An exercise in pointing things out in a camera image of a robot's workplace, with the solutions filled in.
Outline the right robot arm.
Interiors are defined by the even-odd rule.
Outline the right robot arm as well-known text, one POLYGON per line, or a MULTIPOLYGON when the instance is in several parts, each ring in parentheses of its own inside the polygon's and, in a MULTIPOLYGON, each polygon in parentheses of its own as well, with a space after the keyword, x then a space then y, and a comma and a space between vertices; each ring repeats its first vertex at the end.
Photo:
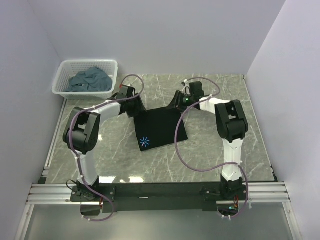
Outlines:
POLYGON ((216 98, 214 94, 205 95, 202 83, 193 81, 195 79, 192 77, 181 83, 183 89, 175 92, 170 106, 182 112, 183 115, 191 108, 215 115, 217 132, 223 143, 223 163, 209 169, 200 170, 184 162, 178 150, 178 133, 183 120, 182 116, 175 128, 175 150, 180 161, 195 172, 209 172, 221 167, 219 195, 226 200, 230 200, 247 190, 243 185, 243 181, 247 181, 247 178, 241 163, 242 146, 249 130, 249 124, 239 100, 222 100, 216 98))

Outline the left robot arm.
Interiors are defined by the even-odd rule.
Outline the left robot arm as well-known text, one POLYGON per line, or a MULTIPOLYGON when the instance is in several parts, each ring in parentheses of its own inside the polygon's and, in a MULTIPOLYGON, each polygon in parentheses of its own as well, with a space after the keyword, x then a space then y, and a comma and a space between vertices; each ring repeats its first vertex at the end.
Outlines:
POLYGON ((132 118, 145 111, 140 93, 136 93, 131 85, 122 85, 118 93, 103 103, 87 108, 75 107, 71 111, 62 139, 76 162, 77 181, 73 191, 76 196, 87 201, 101 196, 94 160, 101 125, 123 113, 132 118))

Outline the black t shirt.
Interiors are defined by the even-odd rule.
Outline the black t shirt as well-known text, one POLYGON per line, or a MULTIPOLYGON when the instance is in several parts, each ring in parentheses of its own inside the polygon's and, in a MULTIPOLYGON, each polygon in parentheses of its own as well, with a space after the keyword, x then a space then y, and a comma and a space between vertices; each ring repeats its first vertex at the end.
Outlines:
POLYGON ((178 132, 175 133, 180 117, 179 110, 167 107, 147 110, 135 116, 133 118, 134 127, 140 151, 174 144, 175 136, 178 142, 188 140, 183 122, 180 123, 178 132))

